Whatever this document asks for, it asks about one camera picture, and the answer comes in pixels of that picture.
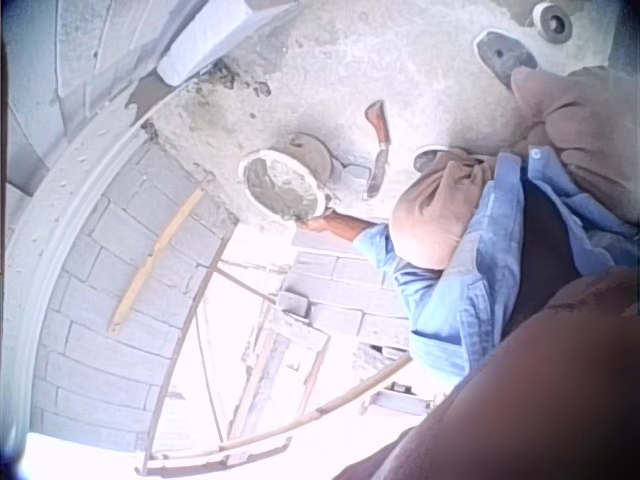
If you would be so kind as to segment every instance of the trowel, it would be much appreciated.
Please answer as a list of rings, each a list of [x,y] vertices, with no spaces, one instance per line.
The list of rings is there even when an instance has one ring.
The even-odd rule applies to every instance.
[[[364,199],[370,200],[380,193],[380,188],[382,187],[382,181],[384,180],[384,174],[387,168],[389,145],[391,144],[391,140],[389,138],[387,120],[384,116],[382,100],[378,100],[369,105],[364,111],[364,116],[367,121],[373,125],[378,137],[378,144],[380,145],[380,151],[378,152],[376,161],[373,165],[373,173],[369,177],[367,191],[364,194]]]

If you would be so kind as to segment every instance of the denim shirt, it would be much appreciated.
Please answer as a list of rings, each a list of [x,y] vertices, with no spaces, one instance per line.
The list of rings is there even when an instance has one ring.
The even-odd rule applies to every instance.
[[[557,206],[581,275],[638,265],[638,230],[581,191],[550,147],[531,147],[525,169],[515,155],[498,156],[495,178],[444,272],[399,258],[386,224],[362,232],[354,246],[393,276],[410,319],[411,355],[445,391],[496,348],[513,311],[524,236],[521,175]]]

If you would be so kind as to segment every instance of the worker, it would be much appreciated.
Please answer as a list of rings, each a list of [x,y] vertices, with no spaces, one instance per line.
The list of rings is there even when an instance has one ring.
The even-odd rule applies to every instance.
[[[613,77],[516,68],[512,90],[533,125],[513,151],[417,158],[422,175],[388,224],[330,211],[301,225],[352,242],[392,275],[411,356],[441,391],[566,285],[638,264],[637,141],[621,137],[637,118],[606,90]]]
[[[336,480],[640,478],[637,273],[565,286],[418,426]]]

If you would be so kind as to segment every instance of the cement residue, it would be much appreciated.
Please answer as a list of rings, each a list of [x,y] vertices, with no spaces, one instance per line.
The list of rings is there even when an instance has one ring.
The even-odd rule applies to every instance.
[[[247,168],[253,198],[283,220],[306,220],[318,208],[316,188],[287,164],[257,158]]]

